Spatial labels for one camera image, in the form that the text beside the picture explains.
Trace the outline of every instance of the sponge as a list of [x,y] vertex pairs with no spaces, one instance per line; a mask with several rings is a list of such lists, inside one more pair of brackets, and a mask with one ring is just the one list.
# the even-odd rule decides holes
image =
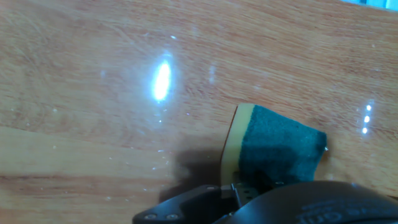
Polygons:
[[281,186],[313,180],[326,134],[254,104],[236,110],[221,158],[221,184],[258,182]]

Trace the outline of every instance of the green sponge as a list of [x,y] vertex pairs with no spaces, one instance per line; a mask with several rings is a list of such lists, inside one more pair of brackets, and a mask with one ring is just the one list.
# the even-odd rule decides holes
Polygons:
[[239,105],[221,160],[221,183],[232,183],[236,171],[250,184],[258,174],[274,186],[311,181],[325,147],[323,132],[258,105]]

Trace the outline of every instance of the screw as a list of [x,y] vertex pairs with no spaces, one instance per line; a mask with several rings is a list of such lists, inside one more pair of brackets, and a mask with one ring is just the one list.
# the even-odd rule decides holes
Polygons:
[[167,215],[167,216],[166,216],[166,219],[169,219],[169,220],[178,219],[178,215],[177,215],[177,214]]
[[144,218],[145,219],[155,219],[157,216],[155,215],[155,214],[149,214],[149,215],[146,215]]

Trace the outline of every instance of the glossy wood surface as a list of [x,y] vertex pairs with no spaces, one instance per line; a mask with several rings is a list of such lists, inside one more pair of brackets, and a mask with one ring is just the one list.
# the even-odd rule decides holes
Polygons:
[[239,103],[326,132],[316,179],[398,196],[397,37],[338,0],[0,0],[0,223],[129,223],[217,183]]

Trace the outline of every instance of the wooden table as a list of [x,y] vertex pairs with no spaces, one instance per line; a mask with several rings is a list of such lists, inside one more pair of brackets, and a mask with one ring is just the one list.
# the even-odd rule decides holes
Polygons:
[[217,183],[239,103],[325,131],[316,179],[398,196],[397,37],[339,0],[0,0],[0,223],[129,223]]

